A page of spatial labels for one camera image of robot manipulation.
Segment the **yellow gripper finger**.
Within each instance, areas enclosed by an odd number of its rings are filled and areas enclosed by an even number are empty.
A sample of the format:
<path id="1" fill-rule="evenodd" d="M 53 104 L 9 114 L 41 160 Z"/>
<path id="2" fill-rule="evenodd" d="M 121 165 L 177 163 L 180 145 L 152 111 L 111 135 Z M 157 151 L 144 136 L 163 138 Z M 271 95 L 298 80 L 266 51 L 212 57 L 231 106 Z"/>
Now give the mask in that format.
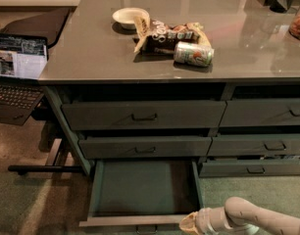
<path id="1" fill-rule="evenodd" d="M 188 235 L 199 235 L 196 227 L 196 216 L 197 212 L 194 211 L 183 218 L 179 223 L 180 230 Z"/>

